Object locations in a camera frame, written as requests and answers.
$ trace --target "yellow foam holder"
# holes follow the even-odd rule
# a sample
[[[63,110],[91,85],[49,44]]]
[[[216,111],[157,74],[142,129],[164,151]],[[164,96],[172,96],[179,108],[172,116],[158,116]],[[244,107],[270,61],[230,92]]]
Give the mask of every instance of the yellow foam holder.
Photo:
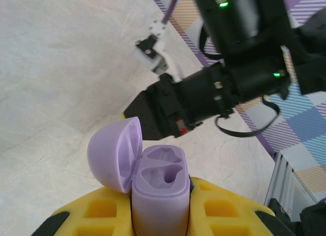
[[[188,236],[273,236],[256,216],[267,207],[192,178]],[[70,215],[55,236],[133,236],[129,194],[101,188],[60,208]]]

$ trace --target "checkered cloth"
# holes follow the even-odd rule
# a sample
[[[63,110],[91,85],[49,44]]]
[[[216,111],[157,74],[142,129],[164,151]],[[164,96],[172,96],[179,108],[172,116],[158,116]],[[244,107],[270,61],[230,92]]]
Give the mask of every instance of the checkered cloth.
[[[170,2],[154,1],[163,12]],[[302,24],[326,7],[326,0],[286,0],[286,4],[297,23]],[[202,19],[192,0],[179,0],[170,22],[204,66],[215,63],[198,49]],[[211,41],[205,50],[216,53]],[[285,60],[293,80],[290,96],[286,101],[277,95],[269,97],[281,108],[282,114],[257,138],[268,152],[281,151],[314,196],[322,199],[326,197],[326,93],[301,96],[288,52],[285,52]],[[237,111],[252,130],[262,127],[274,115],[260,99],[238,106]]]

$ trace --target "red component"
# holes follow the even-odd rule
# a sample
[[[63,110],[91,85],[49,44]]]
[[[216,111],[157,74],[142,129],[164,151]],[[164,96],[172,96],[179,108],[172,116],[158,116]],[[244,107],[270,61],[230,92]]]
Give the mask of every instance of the red component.
[[[183,128],[180,130],[181,135],[186,134],[187,132],[188,132],[188,128]]]

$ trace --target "white floor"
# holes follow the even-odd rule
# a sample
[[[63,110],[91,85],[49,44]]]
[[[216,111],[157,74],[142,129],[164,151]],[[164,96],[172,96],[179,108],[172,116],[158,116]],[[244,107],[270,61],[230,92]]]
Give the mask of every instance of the white floor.
[[[132,51],[162,14],[152,0],[0,4],[0,235],[23,236],[100,187],[88,169],[88,141],[157,80]],[[170,29],[168,53],[185,73],[196,72],[200,63]],[[238,114],[222,125],[248,130]],[[210,119],[157,143],[184,148],[191,175],[264,201],[274,162],[256,138],[229,137]]]

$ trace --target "earbud case lid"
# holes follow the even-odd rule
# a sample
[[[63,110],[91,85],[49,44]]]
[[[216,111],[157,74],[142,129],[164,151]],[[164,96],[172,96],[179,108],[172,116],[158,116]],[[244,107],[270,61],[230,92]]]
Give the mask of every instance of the earbud case lid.
[[[94,177],[105,187],[128,193],[142,151],[141,124],[138,117],[133,117],[104,127],[93,135],[88,144],[88,164]]]

